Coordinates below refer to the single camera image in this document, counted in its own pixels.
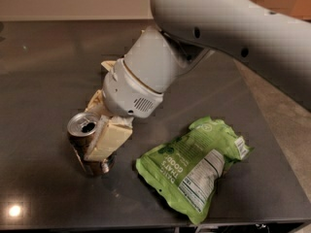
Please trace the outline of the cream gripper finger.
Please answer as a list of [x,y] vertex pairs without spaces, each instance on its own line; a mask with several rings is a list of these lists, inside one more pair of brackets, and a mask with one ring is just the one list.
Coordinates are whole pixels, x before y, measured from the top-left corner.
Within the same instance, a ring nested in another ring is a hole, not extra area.
[[132,135],[132,121],[132,116],[102,116],[84,160],[101,162],[112,155]]
[[95,113],[98,115],[104,115],[109,116],[110,112],[107,110],[104,100],[103,100],[103,94],[100,89],[98,89],[91,99],[89,100],[87,106],[86,106],[86,112]]

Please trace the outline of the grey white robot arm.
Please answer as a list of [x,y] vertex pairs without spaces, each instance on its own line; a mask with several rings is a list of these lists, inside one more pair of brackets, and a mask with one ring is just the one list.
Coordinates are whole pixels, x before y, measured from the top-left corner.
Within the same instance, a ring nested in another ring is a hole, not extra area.
[[244,63],[311,109],[311,24],[250,0],[150,0],[154,25],[108,67],[91,102],[112,117],[148,117],[166,89],[213,50]]

